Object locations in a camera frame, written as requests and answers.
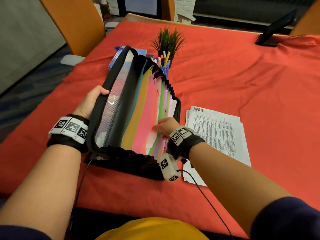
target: expanding file organizer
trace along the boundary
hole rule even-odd
[[[181,102],[150,58],[126,46],[112,66],[94,105],[87,145],[92,165],[154,180],[164,180],[157,162],[167,141],[151,128],[158,119],[180,121]]]

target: red tablecloth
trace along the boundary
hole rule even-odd
[[[14,192],[46,149],[54,123],[103,83],[114,47],[130,45],[155,55],[150,44],[159,27],[164,25],[120,23],[75,66],[0,145],[0,193]],[[252,167],[320,209],[320,38],[293,38],[266,48],[254,45],[255,33],[178,27],[187,43],[174,57],[169,80],[181,100],[181,124],[190,106],[240,116]],[[83,163],[80,176],[85,167]],[[214,195],[202,189],[232,234],[245,237]],[[90,166],[79,206],[180,219],[201,230],[227,234],[196,186],[182,178],[173,183],[154,181]]]

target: potted plant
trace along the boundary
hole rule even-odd
[[[186,41],[185,38],[182,37],[182,33],[179,32],[177,28],[175,28],[174,32],[170,32],[168,27],[165,27],[163,31],[160,28],[158,39],[154,40],[152,43],[152,47],[158,51],[158,56],[163,55],[164,51],[166,54],[170,52],[170,68],[175,53],[183,47],[183,44],[186,43]]]

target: navy sleeve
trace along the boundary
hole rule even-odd
[[[0,226],[1,240],[51,240],[51,238],[38,230],[23,226]]]
[[[251,227],[251,240],[320,240],[320,212],[306,202],[284,197],[267,205]]]

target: forearm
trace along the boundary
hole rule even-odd
[[[204,142],[192,147],[189,156],[211,192],[248,236],[255,217],[266,205],[291,196],[258,171]]]
[[[81,154],[52,145],[0,211],[1,225],[19,225],[63,239],[74,204]]]

